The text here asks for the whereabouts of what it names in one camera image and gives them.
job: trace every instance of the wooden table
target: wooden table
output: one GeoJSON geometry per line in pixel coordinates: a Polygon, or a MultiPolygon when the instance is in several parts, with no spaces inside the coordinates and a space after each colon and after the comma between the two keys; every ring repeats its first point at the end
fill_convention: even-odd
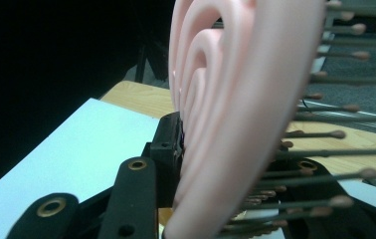
{"type": "MultiPolygon", "coordinates": [[[[120,82],[101,100],[158,119],[173,112],[169,90],[134,82],[120,82]]],[[[294,144],[292,150],[376,148],[376,133],[344,126],[320,122],[293,122],[287,131],[325,132],[336,129],[345,131],[347,137],[295,139],[292,140],[294,144]]],[[[322,163],[331,173],[351,172],[364,167],[376,168],[376,156],[333,156],[313,159],[322,163]]]]}

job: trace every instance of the pink hairbrush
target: pink hairbrush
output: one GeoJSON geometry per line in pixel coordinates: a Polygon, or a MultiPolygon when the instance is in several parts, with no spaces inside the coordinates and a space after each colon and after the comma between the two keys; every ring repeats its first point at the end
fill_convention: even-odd
{"type": "Polygon", "coordinates": [[[308,83],[325,8],[322,0],[176,1],[169,83],[185,154],[166,238],[216,235],[263,175],[308,83]],[[220,18],[224,30],[210,29],[220,18]]]}

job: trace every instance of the white sheet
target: white sheet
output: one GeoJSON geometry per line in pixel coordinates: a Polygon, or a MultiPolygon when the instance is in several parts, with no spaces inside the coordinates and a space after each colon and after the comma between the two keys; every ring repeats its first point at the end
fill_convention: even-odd
{"type": "Polygon", "coordinates": [[[80,202],[111,187],[120,164],[140,156],[158,119],[88,100],[0,179],[0,238],[30,204],[54,192],[80,202]]]}

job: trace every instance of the metal grommet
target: metal grommet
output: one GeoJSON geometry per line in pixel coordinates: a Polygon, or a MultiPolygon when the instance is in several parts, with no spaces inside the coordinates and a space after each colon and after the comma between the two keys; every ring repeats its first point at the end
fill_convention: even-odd
{"type": "Polygon", "coordinates": [[[147,162],[143,159],[135,160],[129,163],[128,167],[131,170],[140,170],[147,166],[147,162]]]}
{"type": "Polygon", "coordinates": [[[317,165],[315,165],[314,163],[309,162],[309,161],[300,161],[297,165],[300,168],[309,169],[309,170],[312,170],[312,171],[315,171],[315,170],[318,169],[317,165]]]}
{"type": "Polygon", "coordinates": [[[64,197],[55,197],[43,203],[37,209],[37,215],[40,217],[51,217],[61,212],[67,205],[64,197]]]}

